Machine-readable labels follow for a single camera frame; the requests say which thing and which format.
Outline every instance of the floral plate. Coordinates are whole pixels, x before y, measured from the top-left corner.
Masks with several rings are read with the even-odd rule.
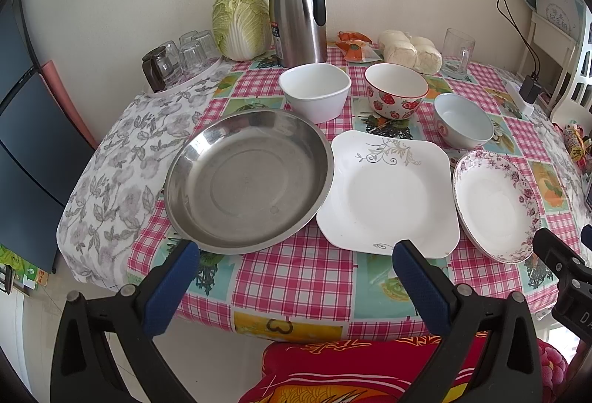
[[[333,245],[393,254],[409,239],[426,258],[443,258],[460,239],[446,153],[428,141],[345,131],[331,144],[333,185],[317,213]]]
[[[484,150],[467,153],[452,185],[467,237],[483,254],[507,264],[530,257],[541,214],[535,190],[513,164]]]

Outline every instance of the blue gripper pad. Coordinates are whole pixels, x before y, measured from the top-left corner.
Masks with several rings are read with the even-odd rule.
[[[433,334],[447,335],[451,330],[448,302],[410,251],[401,243],[397,243],[393,249],[393,269],[427,329]]]
[[[199,248],[190,243],[144,306],[142,328],[147,336],[152,338],[167,330],[185,291],[195,279],[198,266]]]
[[[584,246],[586,246],[589,250],[592,250],[592,226],[589,224],[584,226],[580,235]]]

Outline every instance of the glass cup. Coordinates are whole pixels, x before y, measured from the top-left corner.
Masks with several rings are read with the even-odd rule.
[[[179,50],[174,41],[167,41],[162,43],[160,46],[165,47],[165,58],[169,69],[166,71],[165,85],[167,88],[182,82],[183,69],[181,68],[181,58],[179,56]]]
[[[465,79],[473,56],[475,39],[455,29],[446,30],[442,48],[442,73],[454,79]]]
[[[190,41],[195,41],[195,37],[197,36],[197,31],[190,31],[185,33],[183,36],[179,38],[179,47],[186,45]]]
[[[195,41],[199,41],[205,51],[205,56],[208,58],[208,64],[213,64],[215,60],[221,56],[220,51],[218,51],[216,43],[214,42],[214,34],[212,31],[200,31],[195,35]]]
[[[205,69],[207,57],[201,44],[189,41],[181,46],[181,64],[189,77],[194,77]]]

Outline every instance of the metal bolt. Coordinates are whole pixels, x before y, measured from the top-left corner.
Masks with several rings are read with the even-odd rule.
[[[473,288],[463,283],[457,286],[457,291],[464,297],[469,297],[473,293]]]
[[[69,291],[66,295],[66,300],[70,303],[74,303],[78,298],[80,298],[80,292],[76,291],[75,289]]]
[[[131,297],[135,293],[135,285],[123,285],[119,293],[123,297]]]
[[[520,293],[519,291],[513,291],[512,292],[512,299],[514,301],[516,301],[517,303],[523,303],[524,302],[524,295],[522,293]]]

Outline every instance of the tile floor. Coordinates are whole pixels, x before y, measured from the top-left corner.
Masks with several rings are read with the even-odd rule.
[[[109,296],[112,292],[75,281],[65,261],[45,288],[31,291],[23,314],[23,334],[31,392],[39,403],[49,403],[51,358],[66,294],[76,289],[85,298]],[[162,356],[179,380],[199,403],[232,403],[261,375],[260,362],[266,340],[210,328],[174,318],[165,334],[155,338]],[[115,335],[110,346],[129,392],[139,401],[148,401],[135,378]]]

